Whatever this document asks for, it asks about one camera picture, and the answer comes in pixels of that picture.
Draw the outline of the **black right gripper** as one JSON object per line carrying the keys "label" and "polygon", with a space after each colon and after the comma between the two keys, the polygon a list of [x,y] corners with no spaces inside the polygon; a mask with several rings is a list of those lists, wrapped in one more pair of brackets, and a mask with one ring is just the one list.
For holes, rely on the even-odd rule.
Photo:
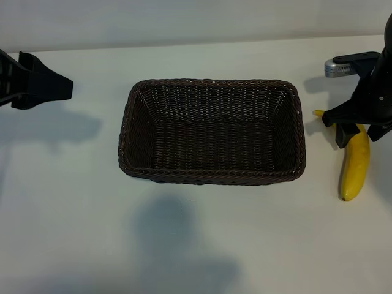
{"label": "black right gripper", "polygon": [[340,149],[360,133],[353,123],[370,124],[367,134],[376,142],[392,130],[391,53],[369,51],[336,56],[332,62],[338,67],[348,64],[360,79],[349,100],[324,112],[324,124],[329,127],[336,123],[336,144]]}

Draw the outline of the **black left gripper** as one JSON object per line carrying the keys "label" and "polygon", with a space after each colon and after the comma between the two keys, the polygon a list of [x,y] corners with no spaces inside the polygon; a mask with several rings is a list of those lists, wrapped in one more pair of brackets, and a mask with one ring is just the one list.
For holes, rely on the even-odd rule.
{"label": "black left gripper", "polygon": [[69,100],[73,87],[73,81],[49,69],[36,56],[21,51],[16,61],[1,50],[1,106],[11,104],[14,109],[29,110],[40,104]]}

